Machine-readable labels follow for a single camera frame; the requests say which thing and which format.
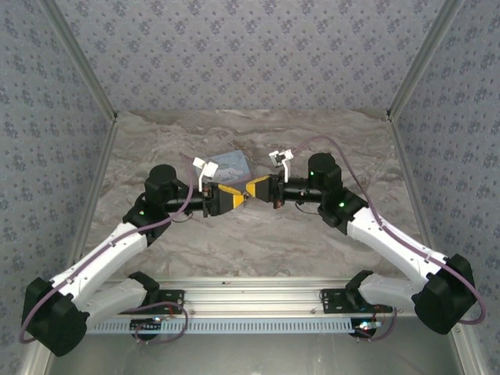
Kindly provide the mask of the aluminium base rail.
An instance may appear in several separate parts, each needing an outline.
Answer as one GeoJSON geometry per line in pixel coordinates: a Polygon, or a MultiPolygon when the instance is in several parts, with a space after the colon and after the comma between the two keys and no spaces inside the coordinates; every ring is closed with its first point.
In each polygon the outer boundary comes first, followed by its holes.
{"type": "Polygon", "coordinates": [[[320,292],[343,288],[348,278],[159,277],[162,290],[183,290],[193,318],[323,317],[320,292]]]}

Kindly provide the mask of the black controller board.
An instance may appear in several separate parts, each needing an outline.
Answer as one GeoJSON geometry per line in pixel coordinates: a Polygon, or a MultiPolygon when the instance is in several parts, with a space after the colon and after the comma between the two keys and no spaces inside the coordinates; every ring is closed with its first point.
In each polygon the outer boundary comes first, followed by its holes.
{"type": "Polygon", "coordinates": [[[142,341],[150,341],[159,335],[161,319],[158,317],[143,320],[131,320],[129,329],[134,337],[142,341]]]}
{"type": "Polygon", "coordinates": [[[352,319],[352,336],[355,338],[371,339],[377,332],[378,322],[376,320],[352,319]]]}

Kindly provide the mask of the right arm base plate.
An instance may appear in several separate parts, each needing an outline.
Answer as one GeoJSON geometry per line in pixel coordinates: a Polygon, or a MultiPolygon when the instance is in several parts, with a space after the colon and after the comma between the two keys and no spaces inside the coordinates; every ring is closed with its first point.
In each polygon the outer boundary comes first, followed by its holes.
{"type": "Polygon", "coordinates": [[[386,305],[372,305],[357,291],[345,289],[323,289],[319,293],[325,314],[373,314],[392,313],[393,308],[386,305]]]}

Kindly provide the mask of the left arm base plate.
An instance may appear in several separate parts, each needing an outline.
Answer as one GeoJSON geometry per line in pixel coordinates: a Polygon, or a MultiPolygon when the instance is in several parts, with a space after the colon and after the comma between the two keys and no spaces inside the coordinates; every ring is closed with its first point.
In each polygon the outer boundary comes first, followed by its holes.
{"type": "Polygon", "coordinates": [[[126,313],[137,313],[139,315],[181,315],[182,312],[177,305],[184,305],[183,290],[164,290],[148,292],[140,307],[149,305],[149,308],[139,310],[138,308],[126,310],[126,313]]]}

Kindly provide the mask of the grey sheet metal shelf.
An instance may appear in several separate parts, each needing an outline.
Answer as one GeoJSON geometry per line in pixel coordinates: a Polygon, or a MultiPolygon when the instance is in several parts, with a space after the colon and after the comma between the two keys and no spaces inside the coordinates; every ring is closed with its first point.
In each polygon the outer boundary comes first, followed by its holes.
{"type": "Polygon", "coordinates": [[[95,335],[47,375],[464,375],[448,339],[396,332],[377,343],[325,334],[187,335],[142,346],[95,335]]]}

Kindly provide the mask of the aluminium frame post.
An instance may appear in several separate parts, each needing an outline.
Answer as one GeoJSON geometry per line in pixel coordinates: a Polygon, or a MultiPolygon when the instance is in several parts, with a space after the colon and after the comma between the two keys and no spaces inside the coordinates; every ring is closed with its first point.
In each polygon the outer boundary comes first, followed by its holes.
{"type": "Polygon", "coordinates": [[[410,100],[417,84],[447,34],[449,27],[463,7],[464,2],[465,0],[443,0],[441,3],[440,9],[425,33],[421,46],[412,59],[391,104],[387,108],[387,119],[391,122],[397,120],[406,103],[410,100]]]}
{"type": "Polygon", "coordinates": [[[62,42],[102,114],[108,121],[114,123],[116,111],[56,0],[37,0],[37,2],[47,16],[55,34],[62,42]]]}

